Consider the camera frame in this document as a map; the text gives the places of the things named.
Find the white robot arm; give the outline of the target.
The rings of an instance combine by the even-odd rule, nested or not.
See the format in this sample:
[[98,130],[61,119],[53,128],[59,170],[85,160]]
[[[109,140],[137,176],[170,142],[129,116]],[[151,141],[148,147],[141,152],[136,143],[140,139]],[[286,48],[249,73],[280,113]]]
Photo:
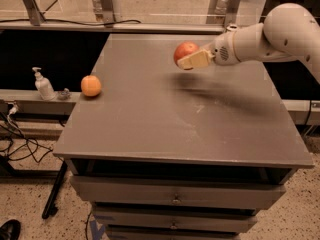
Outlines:
[[273,8],[263,23],[216,36],[212,42],[180,56],[183,70],[235,65],[245,61],[300,61],[320,82],[320,26],[304,7],[285,3]]

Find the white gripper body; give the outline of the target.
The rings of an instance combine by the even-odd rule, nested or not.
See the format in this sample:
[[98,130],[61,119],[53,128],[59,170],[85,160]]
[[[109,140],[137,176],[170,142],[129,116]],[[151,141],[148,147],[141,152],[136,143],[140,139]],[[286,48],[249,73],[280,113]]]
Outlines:
[[239,63],[234,44],[234,32],[226,32],[215,36],[204,48],[209,51],[213,63],[217,65],[234,65]]

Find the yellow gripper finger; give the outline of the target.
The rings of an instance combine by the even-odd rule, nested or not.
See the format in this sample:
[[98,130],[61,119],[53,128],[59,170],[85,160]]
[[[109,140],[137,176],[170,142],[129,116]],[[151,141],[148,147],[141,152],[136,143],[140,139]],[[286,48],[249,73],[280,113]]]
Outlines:
[[199,49],[198,51],[179,59],[177,61],[177,66],[183,70],[208,67],[214,58],[215,56],[210,51]]

